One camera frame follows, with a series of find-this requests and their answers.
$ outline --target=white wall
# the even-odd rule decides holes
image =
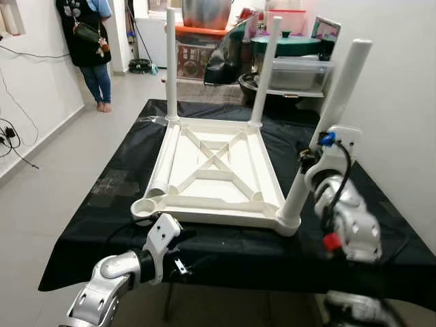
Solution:
[[[0,42],[2,46],[39,55],[68,53],[53,0],[17,1],[25,35]],[[25,155],[83,107],[71,59],[41,60],[11,55],[0,49],[0,68],[9,91],[35,121],[39,137],[28,118],[5,92],[0,80],[0,117],[10,120],[26,144],[18,151]],[[13,153],[0,158],[0,177],[19,159]]]
[[[114,72],[126,72],[129,69],[131,51],[127,41],[125,28],[124,0],[109,0],[113,16],[105,25],[108,30],[110,53],[112,55],[112,69]]]
[[[436,253],[436,1],[305,0],[342,23],[333,60],[374,41],[342,123],[362,129],[359,162]]]

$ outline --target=table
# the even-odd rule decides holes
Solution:
[[[287,194],[298,169],[297,148],[308,144],[318,116],[302,110],[266,110],[262,137],[279,184]],[[178,103],[180,116],[246,121],[251,110],[235,105]],[[141,248],[148,228],[128,224],[130,205],[143,196],[164,138],[165,100],[150,100],[95,182],[48,261],[39,290],[88,281],[97,261]],[[413,302],[436,311],[436,258],[383,192],[355,163],[351,179],[381,223],[384,255],[378,264],[330,260],[309,196],[302,225],[290,238],[270,230],[184,223],[196,236],[179,245],[189,283],[262,290],[324,293],[339,290]],[[114,231],[120,229],[110,239]],[[389,261],[400,247],[404,248]],[[164,281],[178,281],[167,268]]]

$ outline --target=silver pot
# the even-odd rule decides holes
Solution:
[[[182,0],[183,24],[203,29],[225,29],[233,0]]]

